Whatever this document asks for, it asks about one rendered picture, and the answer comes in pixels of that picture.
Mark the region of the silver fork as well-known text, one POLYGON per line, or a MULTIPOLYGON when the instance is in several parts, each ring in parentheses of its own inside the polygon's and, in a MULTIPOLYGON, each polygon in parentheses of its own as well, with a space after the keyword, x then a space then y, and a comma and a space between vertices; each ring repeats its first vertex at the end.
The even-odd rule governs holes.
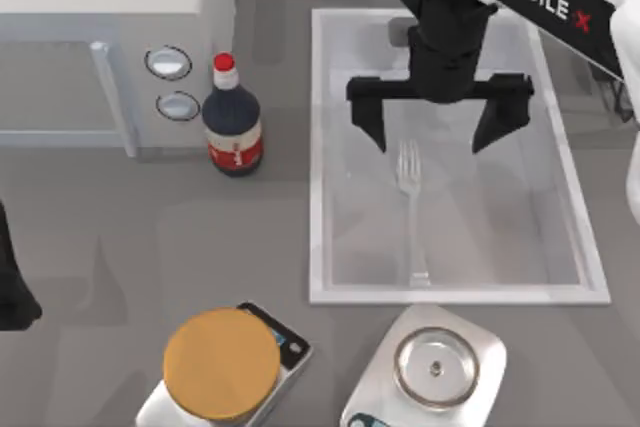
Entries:
POLYGON ((430 284, 430 274, 419 239, 418 207, 422 186, 421 158, 416 141, 401 140, 396 162, 397 186, 407 197, 407 237, 409 283, 424 287, 430 284))

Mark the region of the white sink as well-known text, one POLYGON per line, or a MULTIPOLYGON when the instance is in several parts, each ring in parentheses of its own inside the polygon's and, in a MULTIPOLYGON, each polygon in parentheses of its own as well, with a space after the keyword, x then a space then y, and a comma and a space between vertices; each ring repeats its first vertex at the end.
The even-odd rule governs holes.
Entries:
POLYGON ((351 122, 356 76, 400 80, 408 53, 390 31, 408 13, 311 15, 309 299, 323 304, 606 304, 610 300, 571 149, 534 26, 500 11, 477 75, 524 73, 529 124, 473 154, 484 105, 388 101, 387 151, 351 122), (401 140, 417 142, 419 239, 430 284, 409 283, 401 140))

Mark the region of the dark bottle with red cap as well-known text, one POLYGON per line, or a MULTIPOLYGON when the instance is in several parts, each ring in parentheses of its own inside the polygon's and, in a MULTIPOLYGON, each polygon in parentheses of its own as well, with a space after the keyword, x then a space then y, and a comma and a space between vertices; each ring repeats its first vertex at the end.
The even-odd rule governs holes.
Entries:
POLYGON ((240 81, 233 55, 213 58, 213 89, 202 105, 201 117, 208 155, 229 177, 252 174, 264 154, 261 106, 240 81))

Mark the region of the small round microwave knob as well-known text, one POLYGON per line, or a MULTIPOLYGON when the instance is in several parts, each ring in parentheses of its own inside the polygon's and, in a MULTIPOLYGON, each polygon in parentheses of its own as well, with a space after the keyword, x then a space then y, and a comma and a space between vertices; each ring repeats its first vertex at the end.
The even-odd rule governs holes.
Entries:
POLYGON ((189 122, 201 112, 200 103, 183 91, 158 96, 155 105, 162 117, 174 122, 189 122))

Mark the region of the large round microwave knob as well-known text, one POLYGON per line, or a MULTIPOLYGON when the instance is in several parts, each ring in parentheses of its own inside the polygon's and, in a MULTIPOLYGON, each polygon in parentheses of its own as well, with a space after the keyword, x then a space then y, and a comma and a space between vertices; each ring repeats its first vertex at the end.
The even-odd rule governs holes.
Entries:
POLYGON ((187 53, 169 45, 147 51, 144 63, 152 75, 167 81, 183 79, 192 70, 192 61, 187 53))

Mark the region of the white scale with black display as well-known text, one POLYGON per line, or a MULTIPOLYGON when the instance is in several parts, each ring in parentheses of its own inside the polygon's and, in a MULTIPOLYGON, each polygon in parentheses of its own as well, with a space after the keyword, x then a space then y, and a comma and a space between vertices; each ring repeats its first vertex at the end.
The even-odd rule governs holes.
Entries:
POLYGON ((252 301, 243 301, 231 308, 246 311, 265 322, 279 346, 279 375, 268 397, 256 410, 236 421, 208 421, 180 408, 170 397, 161 376, 160 381, 136 414, 135 427, 263 427, 270 412, 293 385, 310 359, 312 347, 298 332, 252 301))

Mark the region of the round metal scale pan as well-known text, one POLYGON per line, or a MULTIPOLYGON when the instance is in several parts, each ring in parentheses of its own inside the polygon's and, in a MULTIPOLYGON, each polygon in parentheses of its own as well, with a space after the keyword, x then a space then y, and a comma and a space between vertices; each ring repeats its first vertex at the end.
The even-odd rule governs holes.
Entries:
POLYGON ((399 388, 409 398, 424 407, 448 409, 472 396, 480 363, 460 334, 430 326, 410 332, 398 343, 393 370, 399 388))

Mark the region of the silver kitchen scale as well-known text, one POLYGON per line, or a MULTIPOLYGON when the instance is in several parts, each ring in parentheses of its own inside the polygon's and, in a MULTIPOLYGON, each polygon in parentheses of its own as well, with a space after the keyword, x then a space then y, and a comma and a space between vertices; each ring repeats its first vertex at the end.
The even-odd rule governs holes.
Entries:
POLYGON ((507 366, 507 349, 492 332, 441 307, 415 304, 392 323, 366 366, 341 414, 339 427, 484 427, 507 366), (440 326, 464 337, 480 363, 478 384, 463 404, 448 409, 424 407, 398 386, 393 355, 410 332, 440 326))

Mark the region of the round yellow bread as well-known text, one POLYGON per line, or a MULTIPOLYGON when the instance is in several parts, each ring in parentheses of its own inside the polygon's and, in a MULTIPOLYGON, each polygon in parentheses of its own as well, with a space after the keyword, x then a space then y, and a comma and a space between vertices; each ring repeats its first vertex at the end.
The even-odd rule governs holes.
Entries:
POLYGON ((280 350, 266 323, 231 307, 200 312, 169 337, 162 377, 170 397, 208 421, 236 421, 275 387, 280 350))

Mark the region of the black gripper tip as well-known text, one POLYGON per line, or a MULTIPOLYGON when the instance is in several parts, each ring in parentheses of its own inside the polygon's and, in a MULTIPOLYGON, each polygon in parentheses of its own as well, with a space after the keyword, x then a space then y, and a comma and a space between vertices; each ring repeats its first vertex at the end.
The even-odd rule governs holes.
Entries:
POLYGON ((42 313, 18 267, 6 210, 0 201, 0 331, 26 331, 42 313))

